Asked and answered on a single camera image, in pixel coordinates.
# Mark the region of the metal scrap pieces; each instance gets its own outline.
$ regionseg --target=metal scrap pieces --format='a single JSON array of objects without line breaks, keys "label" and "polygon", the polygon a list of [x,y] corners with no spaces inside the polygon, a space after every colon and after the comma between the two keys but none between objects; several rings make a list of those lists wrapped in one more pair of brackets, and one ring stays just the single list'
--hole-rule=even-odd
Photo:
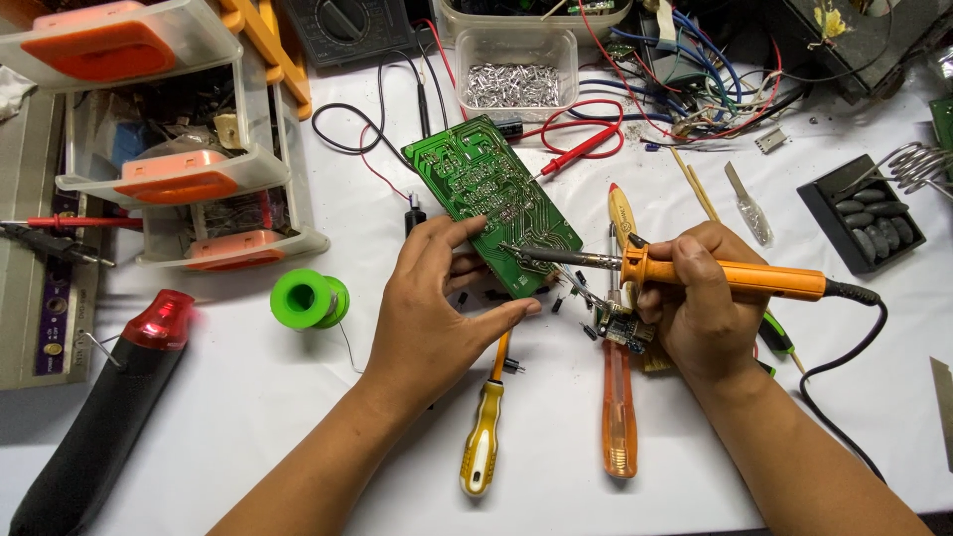
[{"label": "metal scrap pieces", "polygon": [[557,68],[515,63],[470,66],[467,102],[474,108],[546,108],[559,105]]}]

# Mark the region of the green circuit board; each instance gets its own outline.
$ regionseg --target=green circuit board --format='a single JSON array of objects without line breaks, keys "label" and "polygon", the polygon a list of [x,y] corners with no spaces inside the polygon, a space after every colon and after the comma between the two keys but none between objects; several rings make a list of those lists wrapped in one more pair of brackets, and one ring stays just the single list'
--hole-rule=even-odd
[{"label": "green circuit board", "polygon": [[499,244],[582,248],[582,239],[486,115],[402,152],[454,221],[486,216],[486,228],[470,243],[513,298],[532,296],[554,266],[520,260]]}]

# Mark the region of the green spool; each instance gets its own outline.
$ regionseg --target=green spool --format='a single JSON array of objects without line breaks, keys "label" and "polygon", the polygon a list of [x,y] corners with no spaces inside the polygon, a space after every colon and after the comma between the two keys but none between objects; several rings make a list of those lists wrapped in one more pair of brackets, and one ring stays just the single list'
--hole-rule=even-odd
[{"label": "green spool", "polygon": [[292,329],[327,329],[348,313],[351,293],[337,278],[299,268],[274,284],[271,302],[274,317]]}]

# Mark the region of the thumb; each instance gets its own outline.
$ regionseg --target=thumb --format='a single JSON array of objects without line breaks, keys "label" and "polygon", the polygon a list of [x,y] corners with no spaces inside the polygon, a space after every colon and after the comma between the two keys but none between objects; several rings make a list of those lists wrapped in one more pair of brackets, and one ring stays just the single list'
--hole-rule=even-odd
[{"label": "thumb", "polygon": [[525,319],[527,315],[535,315],[542,311],[542,305],[535,298],[515,299],[507,301],[499,307],[487,311],[471,319],[474,326],[476,342],[486,348],[499,339],[504,333]]},{"label": "thumb", "polygon": [[735,314],[731,289],[724,270],[695,237],[682,236],[674,240],[672,262],[675,273],[685,284],[685,303],[688,313],[696,320],[705,318],[730,319]]}]

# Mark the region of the hand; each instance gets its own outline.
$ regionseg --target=hand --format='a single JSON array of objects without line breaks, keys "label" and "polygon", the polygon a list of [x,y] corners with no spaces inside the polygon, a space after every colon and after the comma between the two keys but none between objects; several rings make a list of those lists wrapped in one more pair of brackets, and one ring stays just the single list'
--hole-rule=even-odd
[{"label": "hand", "polygon": [[717,260],[767,264],[720,223],[706,221],[649,255],[672,260],[684,287],[646,283],[637,310],[688,380],[719,381],[755,365],[751,357],[768,298],[732,293]]},{"label": "hand", "polygon": [[490,344],[542,309],[536,299],[516,299],[466,318],[447,302],[447,295],[489,273],[478,255],[453,252],[485,225],[485,216],[457,223],[435,217],[417,225],[400,250],[363,378],[385,389],[390,400],[406,404],[400,409],[423,411]]}]

